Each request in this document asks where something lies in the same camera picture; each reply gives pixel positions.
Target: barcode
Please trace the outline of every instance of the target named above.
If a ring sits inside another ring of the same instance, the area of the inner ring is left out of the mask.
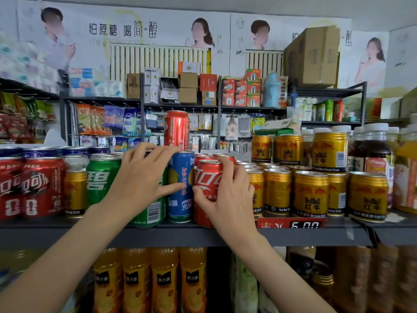
[[[346,207],[346,193],[339,193],[339,209]]]
[[[346,156],[344,152],[336,152],[336,167],[346,167]]]
[[[148,206],[148,223],[158,222],[161,218],[161,203],[154,202]]]

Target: ceiling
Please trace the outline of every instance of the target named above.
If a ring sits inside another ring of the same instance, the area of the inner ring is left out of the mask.
[[[417,0],[45,0],[160,9],[352,18],[353,30],[417,24]]]

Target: green sprite can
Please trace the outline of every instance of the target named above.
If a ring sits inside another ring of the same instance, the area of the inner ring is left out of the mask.
[[[100,202],[116,178],[122,160],[109,153],[95,153],[90,157],[87,170],[87,208]]]
[[[159,184],[164,186],[167,184],[167,181],[168,168],[165,167],[164,173],[159,180]],[[161,224],[165,219],[165,204],[166,197],[163,196],[149,205],[142,213],[136,215],[129,224],[138,228],[149,228]]]

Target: white bottle cap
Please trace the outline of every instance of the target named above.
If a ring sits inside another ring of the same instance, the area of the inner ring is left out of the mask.
[[[327,127],[316,127],[313,129],[313,133],[330,133],[331,130]]]
[[[370,123],[364,125],[365,132],[387,132],[389,128],[388,123]]]
[[[337,126],[331,127],[332,132],[348,133],[351,130],[352,130],[352,127],[350,125],[337,125]]]
[[[417,113],[410,114],[410,124],[417,124]]]
[[[407,128],[402,128],[401,130],[405,130],[405,132],[401,134],[415,133],[417,132],[417,124],[407,125]]]
[[[394,126],[389,127],[388,128],[388,133],[389,134],[398,134],[399,133],[399,127],[394,127]]]
[[[364,127],[363,126],[356,126],[353,129],[353,134],[362,134],[364,132]]]
[[[301,130],[301,135],[313,135],[314,134],[314,130],[312,129],[302,129]]]

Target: brown cardboard box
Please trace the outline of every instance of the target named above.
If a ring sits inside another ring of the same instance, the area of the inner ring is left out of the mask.
[[[202,105],[217,105],[217,92],[214,91],[201,91],[201,104]]]
[[[180,104],[197,104],[197,88],[180,88]]]
[[[199,87],[199,76],[196,73],[181,73],[180,88],[195,88]]]
[[[297,86],[327,88],[336,83],[340,29],[306,28],[284,52],[284,75]]]
[[[141,75],[140,73],[128,73],[127,89],[128,99],[140,99],[141,98]]]

